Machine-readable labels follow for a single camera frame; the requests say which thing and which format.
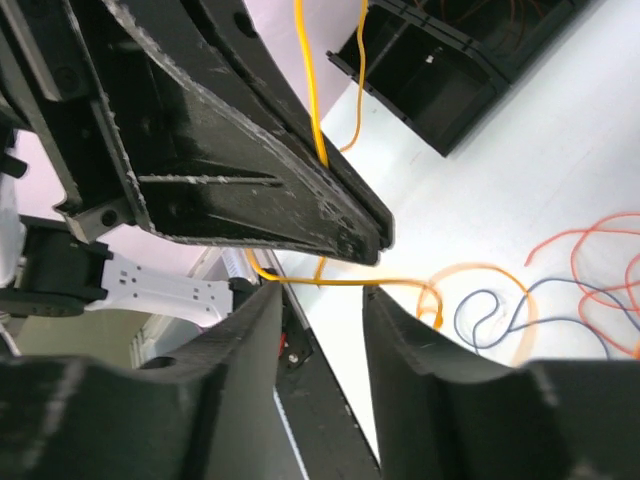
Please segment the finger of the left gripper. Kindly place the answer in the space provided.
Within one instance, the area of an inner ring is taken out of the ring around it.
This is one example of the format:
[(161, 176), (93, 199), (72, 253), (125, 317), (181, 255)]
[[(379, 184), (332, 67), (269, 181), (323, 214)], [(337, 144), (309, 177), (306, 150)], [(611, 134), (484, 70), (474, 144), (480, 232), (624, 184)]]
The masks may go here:
[(365, 224), (375, 231), (373, 248), (384, 250), (393, 243), (393, 216), (325, 136), (328, 165), (316, 152), (312, 122), (266, 45), (254, 27), (243, 1), (185, 1), (192, 22), (201, 36), (220, 53), (243, 82), (279, 118), (287, 134), (299, 141), (305, 153), (301, 159), (316, 172), (315, 177), (345, 194), (363, 212)]
[(185, 1), (147, 1), (150, 157), (141, 187), (155, 235), (294, 250), (372, 265), (373, 228), (303, 162), (299, 141), (201, 36)]

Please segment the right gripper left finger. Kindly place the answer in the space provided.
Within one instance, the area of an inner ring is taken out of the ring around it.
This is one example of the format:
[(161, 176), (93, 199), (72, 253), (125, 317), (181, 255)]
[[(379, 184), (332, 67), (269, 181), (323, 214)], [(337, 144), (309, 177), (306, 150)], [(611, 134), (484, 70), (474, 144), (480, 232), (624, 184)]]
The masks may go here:
[(282, 290), (137, 370), (1, 362), (5, 479), (300, 479), (275, 395)]

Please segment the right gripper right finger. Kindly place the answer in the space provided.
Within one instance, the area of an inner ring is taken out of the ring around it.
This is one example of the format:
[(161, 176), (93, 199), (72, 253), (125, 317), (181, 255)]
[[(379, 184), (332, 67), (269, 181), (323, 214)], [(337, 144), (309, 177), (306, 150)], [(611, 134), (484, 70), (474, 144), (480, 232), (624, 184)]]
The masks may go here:
[(639, 366), (540, 360), (509, 368), (464, 349), (378, 287), (363, 326), (386, 479), (635, 479)]

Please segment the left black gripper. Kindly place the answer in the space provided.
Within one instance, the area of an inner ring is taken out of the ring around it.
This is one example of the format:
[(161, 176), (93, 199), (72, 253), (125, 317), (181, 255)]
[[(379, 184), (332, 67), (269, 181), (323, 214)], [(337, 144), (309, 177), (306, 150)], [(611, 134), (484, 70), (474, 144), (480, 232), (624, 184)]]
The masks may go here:
[(1, 91), (35, 133), (75, 236), (150, 228), (141, 164), (150, 157), (147, 1), (4, 1)]

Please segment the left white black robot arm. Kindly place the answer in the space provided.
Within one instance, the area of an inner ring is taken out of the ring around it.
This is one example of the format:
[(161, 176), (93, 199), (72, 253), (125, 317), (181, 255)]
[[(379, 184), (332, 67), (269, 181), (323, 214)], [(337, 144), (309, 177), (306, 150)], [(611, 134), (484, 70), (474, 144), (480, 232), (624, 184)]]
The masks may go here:
[(23, 161), (1, 157), (1, 308), (127, 309), (209, 327), (219, 282), (149, 269), (101, 237), (121, 225), (187, 245), (294, 250), (373, 265), (393, 217), (309, 116), (241, 1), (5, 1), (1, 144), (37, 135), (59, 221), (20, 215)]

